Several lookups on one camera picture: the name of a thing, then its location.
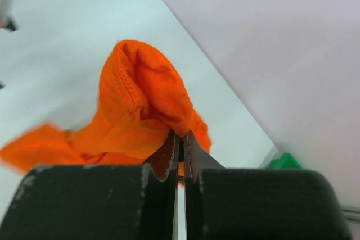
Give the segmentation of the orange t shirt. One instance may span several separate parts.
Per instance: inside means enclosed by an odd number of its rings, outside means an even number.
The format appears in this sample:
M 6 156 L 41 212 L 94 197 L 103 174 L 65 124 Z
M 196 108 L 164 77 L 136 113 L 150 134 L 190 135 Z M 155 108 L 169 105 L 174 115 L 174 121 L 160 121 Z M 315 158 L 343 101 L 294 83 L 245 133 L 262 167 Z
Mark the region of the orange t shirt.
M 196 112 L 181 76 L 153 46 L 123 40 L 107 58 L 92 121 L 77 130 L 52 124 L 30 129 L 1 148 L 1 160 L 27 173 L 49 164 L 141 164 L 169 132 L 193 132 L 209 151 L 208 127 Z

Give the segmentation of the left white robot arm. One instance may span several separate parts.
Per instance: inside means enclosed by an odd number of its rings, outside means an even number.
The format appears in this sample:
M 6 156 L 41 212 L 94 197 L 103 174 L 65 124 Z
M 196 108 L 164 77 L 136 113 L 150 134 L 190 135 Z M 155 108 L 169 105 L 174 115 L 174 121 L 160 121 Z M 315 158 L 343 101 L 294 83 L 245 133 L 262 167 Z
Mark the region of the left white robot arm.
M 10 32 L 15 32 L 18 30 L 18 27 L 15 23 L 15 20 L 11 15 L 11 7 L 13 0 L 0 0 L 1 5 L 1 29 L 8 30 Z

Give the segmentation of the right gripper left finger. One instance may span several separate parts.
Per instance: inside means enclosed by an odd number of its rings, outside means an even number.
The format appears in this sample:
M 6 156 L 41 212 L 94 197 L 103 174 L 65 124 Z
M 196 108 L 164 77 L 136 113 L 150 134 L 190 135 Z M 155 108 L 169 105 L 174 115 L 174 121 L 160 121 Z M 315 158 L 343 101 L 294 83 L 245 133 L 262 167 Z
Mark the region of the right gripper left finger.
M 140 165 L 49 165 L 20 182 L 2 239 L 176 239 L 178 138 Z

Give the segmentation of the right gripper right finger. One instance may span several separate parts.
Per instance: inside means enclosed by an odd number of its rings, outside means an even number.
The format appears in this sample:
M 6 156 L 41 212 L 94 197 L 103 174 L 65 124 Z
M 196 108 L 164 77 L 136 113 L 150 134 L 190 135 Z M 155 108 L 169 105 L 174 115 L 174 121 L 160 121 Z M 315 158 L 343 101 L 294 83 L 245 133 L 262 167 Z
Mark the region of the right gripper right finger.
M 313 170 L 223 167 L 183 139 L 188 239 L 351 239 L 329 181 Z

